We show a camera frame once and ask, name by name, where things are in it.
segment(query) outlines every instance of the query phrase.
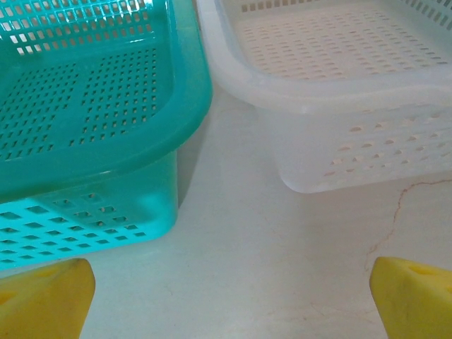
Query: white tile floor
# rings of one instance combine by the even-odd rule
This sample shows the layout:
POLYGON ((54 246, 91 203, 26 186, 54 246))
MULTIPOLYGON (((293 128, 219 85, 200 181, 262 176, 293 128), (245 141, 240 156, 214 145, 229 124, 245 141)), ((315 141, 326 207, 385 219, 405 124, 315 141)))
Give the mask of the white tile floor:
POLYGON ((301 195, 267 149, 257 113, 218 91, 179 151, 174 229, 86 256, 97 287, 81 339, 386 338, 374 259, 452 270, 451 172, 301 195))

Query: basket hole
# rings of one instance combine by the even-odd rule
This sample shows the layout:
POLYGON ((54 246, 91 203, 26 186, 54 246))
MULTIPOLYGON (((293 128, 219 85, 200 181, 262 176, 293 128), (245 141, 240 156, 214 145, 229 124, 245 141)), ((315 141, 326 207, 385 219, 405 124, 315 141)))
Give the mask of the basket hole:
POLYGON ((37 222, 29 222, 28 224, 25 224, 25 226, 29 227, 29 228, 41 228, 44 227, 44 225, 41 225, 37 222))
POLYGON ((118 231, 113 230, 113 229, 109 229, 109 230, 105 230, 104 232, 107 233, 107 234, 114 234, 114 233, 117 233, 118 231))
POLYGON ((89 225, 92 227, 103 227, 106 224, 105 224, 105 222, 99 220, 99 221, 91 222, 89 225))
POLYGON ((74 215, 80 219, 89 218, 91 216, 91 214, 89 214, 89 212, 86 211, 74 213, 74 215))
POLYGON ((25 237, 23 237, 24 239, 27 240, 36 240, 39 239, 39 237, 35 236, 35 235, 26 235, 25 237))
POLYGON ((52 219, 49 219, 49 220, 52 221, 52 222, 55 222, 56 224, 62 224, 64 222, 68 222, 68 220, 66 220, 66 219, 64 219, 62 217, 52 218, 52 219))
POLYGON ((44 213, 49 212, 48 210, 46 210, 45 208, 42 208, 41 206, 29 207, 29 208, 27 208, 27 210, 29 210, 30 212, 32 212, 34 214, 44 214, 44 213))
POLYGON ((70 202, 67 199, 64 200, 60 200, 60 201, 54 201, 53 202, 54 205, 60 207, 60 208, 72 208, 74 207, 74 204, 72 202, 70 202))
POLYGON ((115 222, 121 223, 121 222, 126 222, 127 218, 126 217, 116 217, 116 218, 113 218, 113 220, 115 222))
POLYGON ((360 131, 362 131, 362 127, 355 126, 355 127, 352 127, 349 131, 350 132, 360 132, 360 131))
POLYGON ((61 232, 58 232, 58 231, 56 231, 56 230, 48 231, 48 232, 46 232, 46 233, 47 233, 48 235, 52 235, 53 237, 55 237, 55 236, 61 234, 61 232))
POLYGON ((351 146, 342 146, 338 149, 339 152, 345 152, 346 150, 351 150, 351 146))
POLYGON ((15 213, 12 213, 12 212, 0 213, 0 217, 3 217, 8 220, 16 220, 16 219, 22 218, 21 216, 15 214, 15 213))

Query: translucent plastic basket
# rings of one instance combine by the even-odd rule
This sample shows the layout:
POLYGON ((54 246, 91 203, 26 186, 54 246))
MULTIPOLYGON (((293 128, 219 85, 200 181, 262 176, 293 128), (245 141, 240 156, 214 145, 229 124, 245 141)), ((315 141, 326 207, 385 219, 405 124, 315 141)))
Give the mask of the translucent plastic basket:
POLYGON ((452 165, 450 0, 198 1, 216 80, 317 192, 452 165))
POLYGON ((164 234, 211 99, 191 2, 0 3, 0 269, 164 234))

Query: perforated basket wall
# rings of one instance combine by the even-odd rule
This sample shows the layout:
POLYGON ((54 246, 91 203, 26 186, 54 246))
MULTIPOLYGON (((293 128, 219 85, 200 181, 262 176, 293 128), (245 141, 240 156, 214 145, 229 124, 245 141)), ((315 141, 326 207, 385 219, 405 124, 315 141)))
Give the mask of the perforated basket wall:
POLYGON ((177 215, 176 155, 100 184, 0 204, 0 270, 162 236, 177 215))
POLYGON ((198 2, 218 82, 311 193, 450 170, 452 1, 198 2))

